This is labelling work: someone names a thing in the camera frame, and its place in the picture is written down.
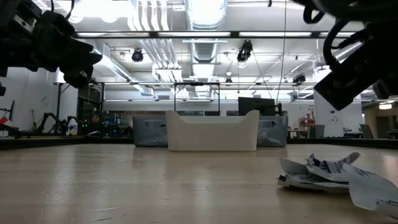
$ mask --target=chair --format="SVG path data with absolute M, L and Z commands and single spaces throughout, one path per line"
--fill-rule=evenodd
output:
M 363 138 L 364 139 L 374 139 L 373 133 L 369 125 L 367 124 L 360 124 L 362 133 L 363 133 Z
M 308 129 L 307 138 L 323 138 L 325 135 L 325 125 L 312 125 Z

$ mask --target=ceiling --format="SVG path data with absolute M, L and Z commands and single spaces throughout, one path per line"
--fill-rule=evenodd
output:
M 34 1 L 42 9 L 49 9 L 49 1 Z M 129 1 L 86 1 L 93 2 L 93 10 L 81 12 L 85 15 L 84 19 L 77 24 L 73 24 L 77 31 L 131 31 L 127 25 L 127 16 L 130 16 Z M 334 18 L 325 16 L 318 24 L 309 25 L 304 23 L 302 19 L 302 6 L 284 0 L 273 0 L 272 2 L 272 7 L 267 7 L 268 1 L 228 0 L 223 30 L 328 32 L 335 22 Z M 149 1 L 148 4 L 148 21 L 150 24 L 151 4 Z M 168 0 L 167 7 L 167 21 L 170 30 L 187 30 L 183 0 Z M 57 12 L 66 15 L 69 8 L 70 1 L 55 1 Z M 141 17 L 142 6 L 140 6 L 139 12 Z M 102 20 L 102 15 L 112 15 L 119 18 L 116 22 L 107 23 Z M 350 23 L 343 31 L 352 32 L 362 28 L 361 23 Z M 320 55 L 322 55 L 323 39 L 252 39 L 253 54 L 244 68 L 238 68 L 236 54 L 244 39 L 225 40 L 227 42 L 220 44 L 213 61 L 216 65 L 210 79 L 211 82 L 224 82 L 227 77 L 226 72 L 231 72 L 234 82 L 262 82 L 262 77 L 267 82 L 280 82 L 281 77 L 282 82 L 291 82 L 292 78 L 299 73 L 304 74 L 308 82 L 314 82 L 314 69 L 317 68 L 314 68 L 313 61 L 322 61 Z M 342 39 L 336 39 L 335 44 L 340 41 Z M 139 82 L 155 81 L 151 74 L 153 63 L 145 51 L 143 51 L 144 59 L 142 62 L 136 63 L 131 59 L 134 49 L 142 48 L 139 39 L 97 39 L 95 42 L 93 40 L 87 40 L 87 42 L 94 43 L 96 48 L 106 44 L 111 49 L 111 60 L 117 61 L 134 80 Z M 172 44 L 178 64 L 182 68 L 182 78 L 186 80 L 195 78 L 192 72 L 189 44 L 184 44 L 183 39 L 172 39 Z M 118 82 L 115 73 L 100 63 L 95 65 L 93 76 L 99 82 Z

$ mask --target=monitor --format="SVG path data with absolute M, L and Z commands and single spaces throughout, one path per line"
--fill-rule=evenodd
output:
M 275 101 L 272 99 L 239 97 L 239 116 L 245 116 L 252 110 L 259 110 L 260 116 L 275 116 Z

